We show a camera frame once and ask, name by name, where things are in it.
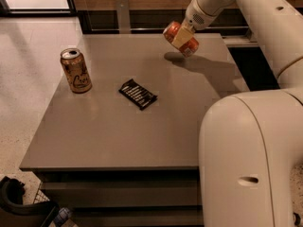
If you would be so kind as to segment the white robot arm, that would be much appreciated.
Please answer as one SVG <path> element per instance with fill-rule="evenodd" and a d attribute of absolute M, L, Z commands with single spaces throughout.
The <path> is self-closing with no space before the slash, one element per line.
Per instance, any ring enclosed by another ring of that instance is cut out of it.
<path fill-rule="evenodd" d="M 286 0 L 192 0 L 182 29 L 238 4 L 279 87 L 215 103 L 200 129 L 205 227 L 294 227 L 290 175 L 302 160 L 303 16 Z"/>

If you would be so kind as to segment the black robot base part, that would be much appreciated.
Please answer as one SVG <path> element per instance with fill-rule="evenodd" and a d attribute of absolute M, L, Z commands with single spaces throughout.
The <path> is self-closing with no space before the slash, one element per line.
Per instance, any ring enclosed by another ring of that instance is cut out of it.
<path fill-rule="evenodd" d="M 24 184 L 5 176 L 0 181 L 0 227 L 48 227 L 59 213 L 54 201 L 23 204 Z"/>

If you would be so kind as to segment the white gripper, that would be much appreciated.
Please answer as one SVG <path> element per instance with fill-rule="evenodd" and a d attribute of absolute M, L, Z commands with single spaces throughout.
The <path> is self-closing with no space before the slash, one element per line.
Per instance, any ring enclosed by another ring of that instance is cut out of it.
<path fill-rule="evenodd" d="M 204 30 L 210 26 L 220 13 L 235 0 L 191 0 L 187 7 L 183 25 L 175 24 L 172 45 L 178 49 L 182 46 L 191 48 L 192 31 Z"/>

